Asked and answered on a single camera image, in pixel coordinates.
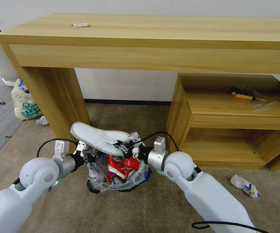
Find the beige carpet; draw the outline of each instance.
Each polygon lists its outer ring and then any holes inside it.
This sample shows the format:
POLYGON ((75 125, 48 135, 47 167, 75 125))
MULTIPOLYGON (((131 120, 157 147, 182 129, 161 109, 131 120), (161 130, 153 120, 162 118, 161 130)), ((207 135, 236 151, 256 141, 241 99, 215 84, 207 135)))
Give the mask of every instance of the beige carpet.
MULTIPOLYGON (((137 131, 145 137, 165 130, 169 107, 89 104, 88 110, 94 127, 137 131)), ((0 152, 0 190, 18 177, 20 168, 36 156, 42 142, 53 137, 49 126, 26 121, 0 152)), ((46 145, 41 156, 52 156, 53 145, 46 145)), ((280 232, 280 170, 272 173, 268 169, 203 168, 203 171, 213 175, 246 207, 256 227, 280 232), (252 199, 233 187, 229 183, 233 174, 256 185, 261 197, 252 199)), ((130 193, 92 194, 86 188, 87 177, 88 169, 81 167, 63 185, 40 197, 19 232, 213 232, 190 227, 201 217, 185 200, 183 192, 155 171, 146 184, 130 193)))

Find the white wall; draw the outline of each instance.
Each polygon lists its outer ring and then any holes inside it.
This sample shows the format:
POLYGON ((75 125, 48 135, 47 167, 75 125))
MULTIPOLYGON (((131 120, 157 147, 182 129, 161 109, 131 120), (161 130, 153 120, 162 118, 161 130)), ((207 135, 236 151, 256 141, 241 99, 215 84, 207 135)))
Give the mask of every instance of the white wall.
MULTIPOLYGON (((278 0, 0 0, 5 30, 57 13, 280 17, 278 0)), ((76 69, 84 98, 170 101, 177 72, 76 69)))

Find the baseboard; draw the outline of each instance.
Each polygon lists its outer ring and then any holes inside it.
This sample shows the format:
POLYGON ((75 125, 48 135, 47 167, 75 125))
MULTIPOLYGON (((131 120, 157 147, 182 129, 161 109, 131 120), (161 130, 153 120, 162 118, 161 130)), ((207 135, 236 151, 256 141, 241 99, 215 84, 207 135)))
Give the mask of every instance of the baseboard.
POLYGON ((146 101, 146 100, 103 100, 103 99, 84 99, 86 104, 121 104, 121 105, 154 105, 170 106, 171 101, 146 101))

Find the wooden desk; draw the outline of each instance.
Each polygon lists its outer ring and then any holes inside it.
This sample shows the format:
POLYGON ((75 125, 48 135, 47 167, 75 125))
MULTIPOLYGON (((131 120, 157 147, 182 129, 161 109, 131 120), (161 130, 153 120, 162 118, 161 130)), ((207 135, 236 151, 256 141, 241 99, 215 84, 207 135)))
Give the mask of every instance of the wooden desk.
POLYGON ((280 73, 280 18, 51 14, 0 43, 62 138, 89 124, 74 68, 280 73))

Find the yellow screwdriver handle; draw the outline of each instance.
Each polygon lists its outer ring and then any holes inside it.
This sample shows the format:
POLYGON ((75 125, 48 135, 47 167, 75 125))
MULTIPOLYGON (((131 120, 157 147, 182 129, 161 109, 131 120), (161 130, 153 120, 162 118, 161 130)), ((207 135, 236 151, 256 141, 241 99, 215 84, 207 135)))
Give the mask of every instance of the yellow screwdriver handle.
POLYGON ((249 100, 252 100, 252 98, 253 98, 250 95, 241 95, 241 94, 236 94, 235 97, 242 98, 242 99, 249 99, 249 100))

